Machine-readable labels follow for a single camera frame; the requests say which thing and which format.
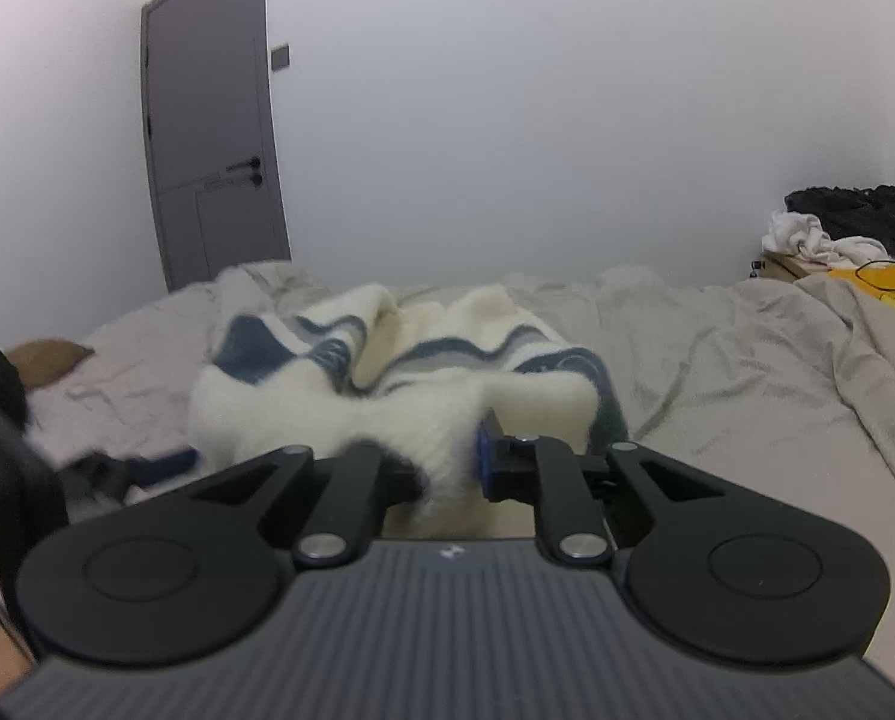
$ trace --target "circular pad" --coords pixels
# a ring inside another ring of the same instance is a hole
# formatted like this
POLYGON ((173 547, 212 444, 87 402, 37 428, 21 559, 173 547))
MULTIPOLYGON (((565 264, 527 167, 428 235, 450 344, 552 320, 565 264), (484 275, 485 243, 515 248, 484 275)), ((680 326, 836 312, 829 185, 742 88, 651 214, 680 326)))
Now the circular pad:
POLYGON ((857 533, 777 502, 664 507, 626 588, 672 640, 733 664, 789 667, 861 653, 889 581, 857 533))
POLYGON ((739 536, 710 553, 710 571, 724 586, 755 598, 790 598, 821 577, 814 551, 782 536, 739 536))
POLYGON ((252 630, 277 598, 281 571, 242 512, 165 496, 46 538, 23 563, 17 596, 50 648, 151 667, 252 630))
POLYGON ((194 552, 165 538, 129 538, 103 547, 87 562, 87 581, 115 601, 155 601, 194 579, 194 552))

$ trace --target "white towel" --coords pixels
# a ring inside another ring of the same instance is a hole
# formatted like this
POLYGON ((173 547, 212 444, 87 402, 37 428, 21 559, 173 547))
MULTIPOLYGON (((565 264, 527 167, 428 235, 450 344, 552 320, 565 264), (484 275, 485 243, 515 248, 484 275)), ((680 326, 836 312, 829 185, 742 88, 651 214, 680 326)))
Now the white towel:
POLYGON ((813 214, 775 211, 767 235, 761 238, 764 251, 788 254, 828 269, 855 269, 876 260, 889 260, 880 241, 852 235, 831 240, 821 228, 821 220, 813 214))
POLYGON ((218 329, 223 341, 190 407, 191 439, 209 469, 284 445, 330 457, 375 440, 425 479, 424 500, 393 512, 387 533, 507 530, 496 518, 510 508, 489 507, 474 473, 488 410, 508 434, 556 437, 575 452, 601 453, 627 437, 601 360, 500 286, 447 306, 399 306, 369 285, 301 314, 239 314, 218 329))

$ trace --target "gray bed sheet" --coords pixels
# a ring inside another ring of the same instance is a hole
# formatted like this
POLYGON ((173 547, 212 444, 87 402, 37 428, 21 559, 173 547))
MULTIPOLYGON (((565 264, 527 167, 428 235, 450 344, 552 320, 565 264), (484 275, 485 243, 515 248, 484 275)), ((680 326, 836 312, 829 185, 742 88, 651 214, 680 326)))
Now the gray bed sheet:
MULTIPOLYGON (((895 680, 895 309, 823 275, 698 290, 621 268, 593 284, 504 283, 602 356, 638 442, 844 523, 881 551, 892 594, 868 657, 895 680)), ((95 357, 33 395, 29 438, 57 466, 92 448, 185 445, 187 394, 225 317, 292 314, 325 295, 295 266, 261 263, 128 314, 86 338, 95 357)))

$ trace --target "pillow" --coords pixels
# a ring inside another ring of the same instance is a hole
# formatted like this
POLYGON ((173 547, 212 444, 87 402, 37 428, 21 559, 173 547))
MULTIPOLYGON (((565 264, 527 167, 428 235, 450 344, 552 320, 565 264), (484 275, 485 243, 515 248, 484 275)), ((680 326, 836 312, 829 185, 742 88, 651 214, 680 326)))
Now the pillow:
POLYGON ((94 351, 88 346, 44 338, 15 346, 7 352, 7 360, 17 369, 23 388, 31 392, 64 378, 92 354, 94 351))

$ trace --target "gray door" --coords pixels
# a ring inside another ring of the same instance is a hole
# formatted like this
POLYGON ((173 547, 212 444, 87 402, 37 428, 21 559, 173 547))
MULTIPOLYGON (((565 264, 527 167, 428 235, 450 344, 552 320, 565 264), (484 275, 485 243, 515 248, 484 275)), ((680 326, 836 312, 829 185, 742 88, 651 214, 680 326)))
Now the gray door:
POLYGON ((287 259, 273 148, 265 0, 143 9, 148 172, 167 286, 287 259))

